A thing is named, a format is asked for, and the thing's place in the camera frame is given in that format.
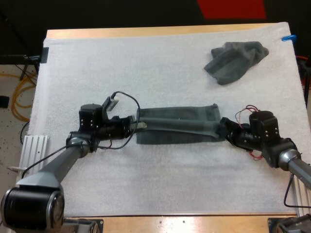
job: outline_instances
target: wooden table edge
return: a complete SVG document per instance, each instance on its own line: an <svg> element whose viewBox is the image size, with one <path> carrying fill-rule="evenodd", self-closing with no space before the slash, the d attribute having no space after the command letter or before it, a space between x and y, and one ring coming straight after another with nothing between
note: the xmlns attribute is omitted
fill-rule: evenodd
<svg viewBox="0 0 311 233"><path fill-rule="evenodd" d="M146 28L95 28L95 29L60 29L48 30L48 39L81 39L109 38L131 36L177 35L189 33L215 33L256 29L271 26L274 23L198 25L175 27L146 27Z"/></svg>

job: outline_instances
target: yellow cable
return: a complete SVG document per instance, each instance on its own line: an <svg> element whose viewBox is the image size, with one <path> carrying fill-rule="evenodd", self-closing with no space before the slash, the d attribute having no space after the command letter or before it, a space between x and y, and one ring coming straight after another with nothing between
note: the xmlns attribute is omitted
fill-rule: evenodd
<svg viewBox="0 0 311 233"><path fill-rule="evenodd" d="M18 97L21 93L23 93L24 91L27 91L29 89L32 89L34 88L35 86L28 86L28 87L24 87L23 89L21 89L17 94L16 94L16 97ZM16 100L16 103L15 103L18 107L20 108L31 108L32 107L32 104L29 104L29 105L21 105L17 100Z"/></svg>
<svg viewBox="0 0 311 233"><path fill-rule="evenodd" d="M18 112L18 110L16 109L15 104L16 104L17 106L21 107L21 108L30 108L30 107L32 106L32 104L31 104L31 105L21 105L21 104L19 104L19 103L17 102L17 98L18 98L18 96L19 96L22 92L24 92L24 91L26 91L26 90L29 90L29 89L35 87L35 85L33 84L33 82L32 82L31 79L30 79L30 78L32 78L33 76L31 76L31 77L26 77L25 79L23 79L23 80L17 85L17 87L16 87L16 89L15 89L15 91L14 91L14 93L13 93L13 96L12 96L12 103L11 103L11 111L12 111L12 114L13 114L13 116L14 116L15 118L17 118L18 120L21 120L21 121L29 121L30 119L27 118L27 117L24 117L22 114L20 114L20 113ZM31 86L22 88L26 83L31 83Z"/></svg>
<svg viewBox="0 0 311 233"><path fill-rule="evenodd" d="M0 74L0 76L3 76L3 77L12 77L12 78L20 78L19 75L16 75L16 74Z"/></svg>

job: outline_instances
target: crumpled gray cloth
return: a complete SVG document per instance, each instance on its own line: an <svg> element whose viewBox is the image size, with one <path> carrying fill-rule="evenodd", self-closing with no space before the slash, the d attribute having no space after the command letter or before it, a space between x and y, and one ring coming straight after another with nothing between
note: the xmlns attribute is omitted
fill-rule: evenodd
<svg viewBox="0 0 311 233"><path fill-rule="evenodd" d="M206 107L147 108L140 110L145 131L136 133L138 144L184 144L219 142L216 132L220 126L217 104Z"/></svg>
<svg viewBox="0 0 311 233"><path fill-rule="evenodd" d="M225 85L242 77L247 70L269 54L260 42L226 42L211 51L213 60L204 69L217 83Z"/></svg>

